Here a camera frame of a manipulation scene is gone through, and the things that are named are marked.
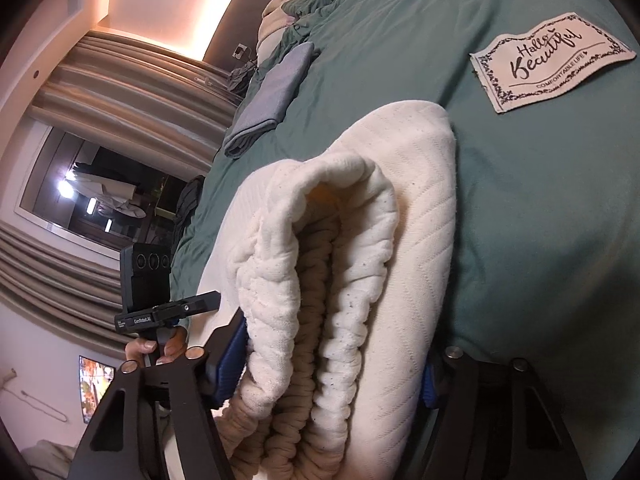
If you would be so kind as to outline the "green bed duvet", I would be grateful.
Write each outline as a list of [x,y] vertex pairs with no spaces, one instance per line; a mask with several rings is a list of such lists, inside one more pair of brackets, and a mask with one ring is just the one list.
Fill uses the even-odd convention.
[[319,54],[277,127],[218,154],[175,298],[242,310],[216,422],[240,479],[393,479],[426,364],[533,370],[578,463],[515,439],[513,388],[469,384],[453,477],[612,479],[639,441],[639,46],[608,0],[292,0],[250,84]]

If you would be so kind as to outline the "dark grey headboard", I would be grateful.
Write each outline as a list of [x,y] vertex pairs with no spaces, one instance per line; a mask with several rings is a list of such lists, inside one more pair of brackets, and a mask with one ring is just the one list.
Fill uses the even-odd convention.
[[[270,0],[231,0],[214,32],[203,61],[230,72],[255,55],[262,10]],[[240,60],[232,56],[238,44],[247,50]]]

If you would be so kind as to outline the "folded grey blue garment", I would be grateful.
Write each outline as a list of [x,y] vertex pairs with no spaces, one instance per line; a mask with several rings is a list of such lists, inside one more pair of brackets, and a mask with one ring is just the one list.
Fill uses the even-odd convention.
[[254,98],[235,119],[222,142],[222,151],[240,158],[264,133],[282,122],[288,106],[314,60],[314,44],[299,44],[266,73]]

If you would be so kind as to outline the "cream fabric label patch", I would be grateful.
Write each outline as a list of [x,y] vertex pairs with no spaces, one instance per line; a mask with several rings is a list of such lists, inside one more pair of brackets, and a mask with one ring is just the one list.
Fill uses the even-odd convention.
[[495,112],[555,99],[610,65],[637,53],[575,12],[543,21],[521,35],[497,36],[470,55]]

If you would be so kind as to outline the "beige curtain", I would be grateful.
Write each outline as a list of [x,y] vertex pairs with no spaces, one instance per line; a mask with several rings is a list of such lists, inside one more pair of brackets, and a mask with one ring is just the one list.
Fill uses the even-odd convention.
[[[134,155],[191,180],[212,166],[241,100],[224,70],[152,44],[89,32],[58,63],[27,116]],[[109,356],[115,333],[117,273],[12,226],[1,225],[1,298],[45,330]]]

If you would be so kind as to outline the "black jacket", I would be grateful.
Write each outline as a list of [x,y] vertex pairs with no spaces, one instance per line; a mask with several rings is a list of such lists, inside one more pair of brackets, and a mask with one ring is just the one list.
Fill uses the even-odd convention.
[[171,251],[175,252],[183,233],[190,226],[194,211],[198,208],[204,188],[205,177],[197,176],[189,181],[179,195],[172,231]]

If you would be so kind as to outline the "wall power socket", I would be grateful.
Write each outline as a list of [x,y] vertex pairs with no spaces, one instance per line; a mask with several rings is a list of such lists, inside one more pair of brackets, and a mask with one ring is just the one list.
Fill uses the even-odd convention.
[[238,44],[234,49],[232,56],[237,60],[240,60],[247,50],[247,46],[245,44]]

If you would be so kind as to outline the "cream white knit pants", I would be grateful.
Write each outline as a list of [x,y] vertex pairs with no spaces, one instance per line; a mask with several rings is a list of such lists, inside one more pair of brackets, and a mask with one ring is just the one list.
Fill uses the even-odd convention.
[[245,366],[214,411],[235,478],[393,477],[456,212],[456,139],[432,102],[379,107],[310,159],[273,141],[216,157],[171,289],[221,294],[192,318],[194,344],[246,318]]

